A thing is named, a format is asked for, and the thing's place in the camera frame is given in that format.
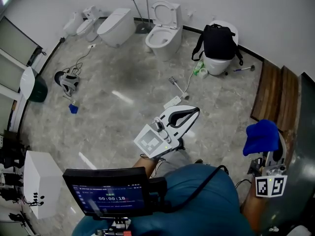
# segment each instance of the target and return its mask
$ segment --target black backpack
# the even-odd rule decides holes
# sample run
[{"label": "black backpack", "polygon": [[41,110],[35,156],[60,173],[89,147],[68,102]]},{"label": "black backpack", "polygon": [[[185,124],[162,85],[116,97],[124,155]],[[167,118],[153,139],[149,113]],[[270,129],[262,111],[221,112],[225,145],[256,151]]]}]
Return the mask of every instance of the black backpack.
[{"label": "black backpack", "polygon": [[[235,36],[235,34],[231,32],[229,27],[223,27],[216,24],[211,26],[206,25],[192,52],[191,59],[193,61],[200,60],[203,52],[205,52],[207,58],[225,60],[233,59],[236,54],[240,60],[239,64],[243,65],[243,56],[233,41],[233,36]],[[194,59],[193,56],[199,52],[202,42],[204,43],[204,51],[200,53],[198,59]]]}]

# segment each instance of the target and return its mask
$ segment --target screen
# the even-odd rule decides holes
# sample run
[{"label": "screen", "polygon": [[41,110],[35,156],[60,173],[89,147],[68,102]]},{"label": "screen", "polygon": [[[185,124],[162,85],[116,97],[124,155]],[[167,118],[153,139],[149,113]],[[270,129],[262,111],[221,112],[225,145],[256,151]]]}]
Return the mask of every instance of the screen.
[{"label": "screen", "polygon": [[125,186],[73,185],[83,212],[119,213],[145,207],[140,184]]}]

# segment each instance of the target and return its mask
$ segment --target toilet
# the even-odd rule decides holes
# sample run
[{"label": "toilet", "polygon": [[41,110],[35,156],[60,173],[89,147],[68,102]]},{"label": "toilet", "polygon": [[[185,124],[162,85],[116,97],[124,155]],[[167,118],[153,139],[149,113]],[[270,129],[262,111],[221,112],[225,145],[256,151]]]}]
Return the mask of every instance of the toilet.
[{"label": "toilet", "polygon": [[63,30],[70,36],[77,34],[77,29],[83,23],[83,18],[80,13],[73,12],[69,22],[64,26]]},{"label": "toilet", "polygon": [[97,34],[111,47],[120,47],[136,31],[130,9],[118,8],[100,25]]},{"label": "toilet", "polygon": [[158,60],[167,61],[177,52],[182,42],[181,6],[156,1],[151,9],[152,20],[156,26],[146,37],[146,45],[153,50]]},{"label": "toilet", "polygon": [[[234,40],[235,44],[238,45],[238,31],[235,28],[235,26],[233,26],[232,24],[230,24],[228,22],[221,21],[221,20],[214,20],[209,25],[213,25],[213,24],[217,24],[217,25],[224,26],[224,27],[229,27],[231,32],[235,33],[235,36],[233,36],[233,40]],[[204,66],[211,75],[221,74],[222,72],[224,72],[227,69],[227,67],[230,65],[230,63],[232,61],[232,60],[207,58],[205,56],[205,53],[203,53],[202,57],[203,57]]]},{"label": "toilet", "polygon": [[97,19],[99,19],[100,14],[95,6],[86,8],[83,13],[88,18],[85,20],[77,29],[78,36],[84,36],[87,41],[92,42],[97,38],[97,33],[94,29],[94,24]]}]

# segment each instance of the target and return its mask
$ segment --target teal shirt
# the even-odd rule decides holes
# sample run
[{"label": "teal shirt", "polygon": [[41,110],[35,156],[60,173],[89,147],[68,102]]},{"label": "teal shirt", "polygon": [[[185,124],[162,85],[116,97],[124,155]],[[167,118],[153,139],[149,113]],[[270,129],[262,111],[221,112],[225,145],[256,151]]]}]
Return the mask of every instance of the teal shirt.
[{"label": "teal shirt", "polygon": [[[172,206],[184,202],[215,169],[210,165],[190,164],[165,176],[165,200]],[[72,236],[91,236],[96,229],[108,228],[107,221],[84,217]],[[202,191],[174,213],[155,212],[131,218],[133,236],[253,236],[247,219],[240,213],[238,195],[231,178],[220,170]]]}]

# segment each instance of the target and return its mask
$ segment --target marble floor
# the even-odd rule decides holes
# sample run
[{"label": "marble floor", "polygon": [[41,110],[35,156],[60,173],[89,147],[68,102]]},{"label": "marble floor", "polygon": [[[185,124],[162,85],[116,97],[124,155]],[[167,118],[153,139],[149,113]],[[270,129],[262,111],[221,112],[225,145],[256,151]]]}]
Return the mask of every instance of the marble floor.
[{"label": "marble floor", "polygon": [[[83,58],[80,84],[73,99],[79,103],[76,115],[70,113],[69,101],[54,81],[54,74],[76,63],[88,52],[88,43],[69,37],[55,52],[42,77],[48,86],[44,103],[29,103],[24,115],[22,134],[34,151],[49,152],[60,169],[89,169],[89,160],[97,169],[127,168],[141,153],[133,143],[146,123],[163,111],[163,105],[179,90],[168,78],[173,76],[185,88],[194,67],[190,59],[199,35],[183,31],[182,45],[167,62],[157,61],[144,52],[146,35],[134,34],[118,49],[108,47],[98,37],[90,54]],[[252,158],[244,157],[246,127],[255,123],[250,112],[257,91],[262,63],[243,53],[244,66],[255,71],[232,72],[228,76],[192,76],[190,99],[181,104],[201,110],[196,123],[184,136],[185,155],[193,162],[202,158],[214,166],[224,164],[237,183],[250,178],[246,173]],[[244,200],[249,184],[237,189]],[[43,236],[68,236],[83,217],[66,185],[61,190],[57,215],[37,220],[24,208],[35,231]]]}]

